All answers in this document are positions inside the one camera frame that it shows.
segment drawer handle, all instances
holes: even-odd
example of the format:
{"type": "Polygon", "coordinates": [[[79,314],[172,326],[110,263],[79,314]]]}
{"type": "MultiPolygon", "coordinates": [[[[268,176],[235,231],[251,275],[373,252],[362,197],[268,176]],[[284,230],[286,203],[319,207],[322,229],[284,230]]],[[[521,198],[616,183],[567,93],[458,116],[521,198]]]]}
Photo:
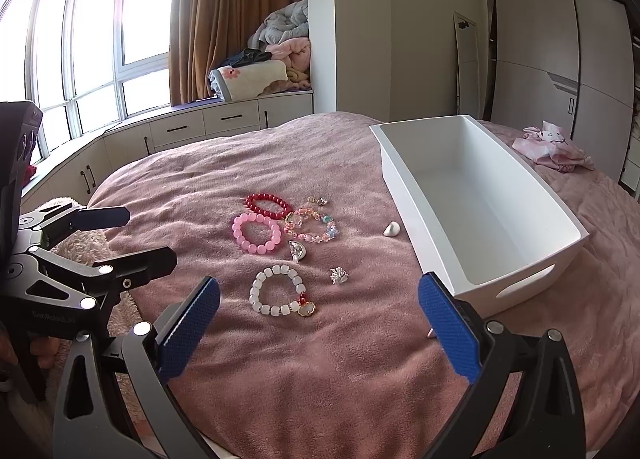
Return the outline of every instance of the drawer handle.
{"type": "Polygon", "coordinates": [[[86,180],[86,174],[84,173],[84,170],[80,171],[80,176],[82,176],[84,178],[84,182],[86,183],[86,192],[87,192],[87,194],[91,195],[91,188],[89,188],[89,182],[86,180]]]}
{"type": "Polygon", "coordinates": [[[92,182],[92,184],[91,184],[91,186],[93,186],[93,187],[95,188],[94,171],[93,171],[93,170],[91,170],[91,167],[90,167],[89,165],[87,165],[87,166],[86,166],[86,169],[87,169],[89,172],[91,172],[91,179],[92,179],[92,181],[93,181],[93,182],[92,182]]]}

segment pink beaded bracelet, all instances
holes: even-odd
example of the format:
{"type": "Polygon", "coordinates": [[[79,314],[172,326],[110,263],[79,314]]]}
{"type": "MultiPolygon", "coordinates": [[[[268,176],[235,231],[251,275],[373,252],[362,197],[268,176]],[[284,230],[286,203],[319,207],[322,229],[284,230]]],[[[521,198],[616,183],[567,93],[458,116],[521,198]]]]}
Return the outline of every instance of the pink beaded bracelet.
{"type": "Polygon", "coordinates": [[[249,253],[260,253],[260,255],[264,255],[267,251],[271,251],[276,245],[280,244],[282,240],[282,232],[280,232],[280,227],[278,223],[271,219],[270,217],[266,217],[261,214],[256,214],[255,212],[251,212],[248,214],[240,214],[238,217],[234,219],[233,226],[231,226],[233,230],[234,237],[236,238],[236,242],[240,245],[242,249],[245,249],[249,253]],[[271,239],[265,242],[263,245],[256,246],[255,244],[250,243],[244,238],[242,235],[242,223],[252,221],[257,223],[262,223],[270,227],[271,229],[271,239]]]}

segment wardrobe door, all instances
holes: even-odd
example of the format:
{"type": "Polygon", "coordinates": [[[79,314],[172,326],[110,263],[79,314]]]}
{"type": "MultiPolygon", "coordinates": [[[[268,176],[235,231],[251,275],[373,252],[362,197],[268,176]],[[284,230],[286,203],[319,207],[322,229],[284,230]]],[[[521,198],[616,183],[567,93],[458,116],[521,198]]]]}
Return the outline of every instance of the wardrobe door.
{"type": "Polygon", "coordinates": [[[562,127],[574,124],[577,83],[560,75],[510,62],[497,62],[491,121],[515,129],[542,128],[542,121],[562,127]]]}
{"type": "Polygon", "coordinates": [[[578,81],[574,0],[495,0],[497,59],[578,81]]]}
{"type": "Polygon", "coordinates": [[[580,85],[574,143],[593,158],[593,164],[616,183],[625,163],[631,132],[631,107],[580,85]]]}
{"type": "Polygon", "coordinates": [[[580,84],[633,107],[634,57],[624,4],[575,0],[575,7],[580,29],[580,84]]]}

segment pink bedspread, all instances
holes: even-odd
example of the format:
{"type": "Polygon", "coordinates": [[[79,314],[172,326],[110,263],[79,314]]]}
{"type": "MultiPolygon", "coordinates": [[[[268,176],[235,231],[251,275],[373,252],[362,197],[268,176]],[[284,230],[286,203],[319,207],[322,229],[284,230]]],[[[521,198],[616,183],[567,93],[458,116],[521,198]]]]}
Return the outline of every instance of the pink bedspread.
{"type": "MultiPolygon", "coordinates": [[[[171,276],[133,292],[147,319],[184,299],[204,275],[219,280],[220,310],[171,387],[191,420],[243,459],[421,457],[465,391],[438,341],[426,338],[430,325],[416,298],[421,271],[406,233],[382,235],[400,219],[372,123],[348,113],[315,115],[180,147],[115,172],[92,200],[131,212],[129,225],[107,232],[114,251],[169,245],[178,255],[171,276]],[[233,240],[231,221],[253,192],[294,206],[308,195],[330,199],[324,210],[340,234],[308,244],[295,265],[318,305],[312,317],[264,316],[248,303],[258,271],[291,263],[286,245],[250,255],[233,240]],[[343,285],[329,280],[336,265],[350,274],[343,285]]],[[[517,134],[488,126],[509,145],[517,134]]],[[[591,237],[555,285],[497,318],[519,333],[562,331],[594,449],[640,387],[640,207],[598,171],[536,171],[591,237]]],[[[284,279],[265,283],[263,292],[263,301],[294,299],[284,279]]],[[[483,445],[506,414],[501,404],[483,445]]]]}

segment pink blanket pile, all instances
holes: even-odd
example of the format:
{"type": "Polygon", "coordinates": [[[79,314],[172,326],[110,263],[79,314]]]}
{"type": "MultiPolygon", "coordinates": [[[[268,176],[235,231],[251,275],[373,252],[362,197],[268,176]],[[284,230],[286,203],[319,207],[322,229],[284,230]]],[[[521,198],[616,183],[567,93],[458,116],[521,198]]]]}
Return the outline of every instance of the pink blanket pile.
{"type": "MultiPolygon", "coordinates": [[[[131,221],[106,235],[116,253],[171,246],[169,277],[132,291],[153,320],[185,299],[204,275],[216,277],[222,304],[185,373],[170,384],[191,420],[243,459],[417,458],[466,389],[417,303],[421,276],[382,179],[374,120],[312,115],[276,129],[218,138],[153,154],[101,185],[93,206],[124,205],[131,221]],[[286,244],[250,255],[231,224],[247,194],[268,192],[294,207],[323,195],[340,230],[308,244],[292,264],[286,244]],[[256,273],[292,264],[317,312],[272,317],[248,302],[256,273]],[[350,278],[333,285],[329,269],[350,278]]],[[[508,145],[520,135],[487,124],[508,145]]],[[[610,437],[640,387],[640,208],[601,172],[535,170],[590,233],[575,261],[540,295],[497,315],[514,332],[564,334],[577,371],[588,447],[610,437]]],[[[305,223],[310,232],[321,223],[305,223]]],[[[253,241],[263,233],[249,231],[253,241]]],[[[294,299],[290,281],[266,282],[260,300],[294,299]]],[[[481,443],[500,432],[515,381],[481,443]]]]}

